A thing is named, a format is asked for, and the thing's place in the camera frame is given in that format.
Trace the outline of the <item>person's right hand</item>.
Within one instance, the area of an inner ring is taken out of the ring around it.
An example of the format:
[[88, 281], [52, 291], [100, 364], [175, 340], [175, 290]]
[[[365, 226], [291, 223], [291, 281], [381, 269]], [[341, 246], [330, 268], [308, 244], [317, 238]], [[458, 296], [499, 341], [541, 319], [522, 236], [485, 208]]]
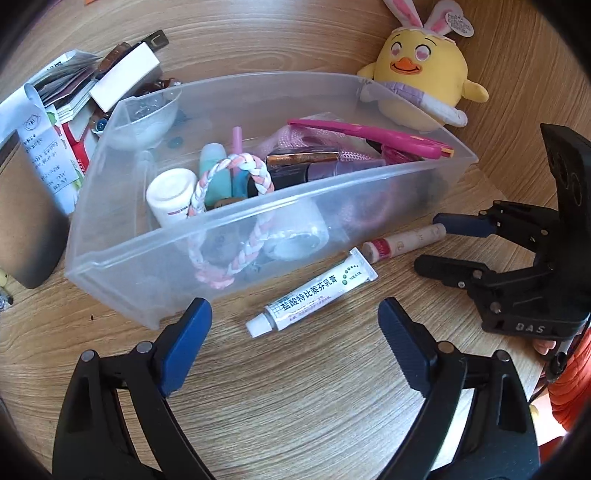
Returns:
[[554, 340], [534, 339], [532, 345], [540, 355], [544, 356], [556, 347], [556, 342]]

